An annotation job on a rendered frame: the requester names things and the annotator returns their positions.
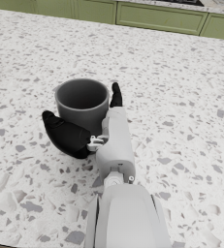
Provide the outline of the grey cup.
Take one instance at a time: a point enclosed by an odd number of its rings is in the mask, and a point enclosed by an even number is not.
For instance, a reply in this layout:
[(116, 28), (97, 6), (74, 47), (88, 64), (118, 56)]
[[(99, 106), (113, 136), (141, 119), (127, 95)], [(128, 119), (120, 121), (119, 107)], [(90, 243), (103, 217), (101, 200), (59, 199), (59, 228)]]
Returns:
[(82, 126), (95, 136), (102, 133), (109, 97), (109, 90), (103, 83), (88, 78), (66, 81), (55, 91), (59, 116)]

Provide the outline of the green kitchen cabinets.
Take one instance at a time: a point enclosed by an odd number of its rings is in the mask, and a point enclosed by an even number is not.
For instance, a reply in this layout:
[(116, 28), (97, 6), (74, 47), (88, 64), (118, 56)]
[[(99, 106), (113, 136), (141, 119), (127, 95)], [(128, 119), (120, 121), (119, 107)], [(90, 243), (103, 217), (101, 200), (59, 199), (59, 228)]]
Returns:
[(224, 0), (0, 0), (0, 10), (125, 25), (224, 40)]

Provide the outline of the black stovetop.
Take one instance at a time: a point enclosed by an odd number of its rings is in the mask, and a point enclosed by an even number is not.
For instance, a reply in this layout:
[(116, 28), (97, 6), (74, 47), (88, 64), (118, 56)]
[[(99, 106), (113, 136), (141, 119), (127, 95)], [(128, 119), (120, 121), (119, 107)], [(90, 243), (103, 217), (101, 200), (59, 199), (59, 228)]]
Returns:
[(201, 6), (203, 7), (204, 4), (200, 0), (164, 0), (171, 3), (178, 3), (178, 4), (187, 4), (193, 6)]

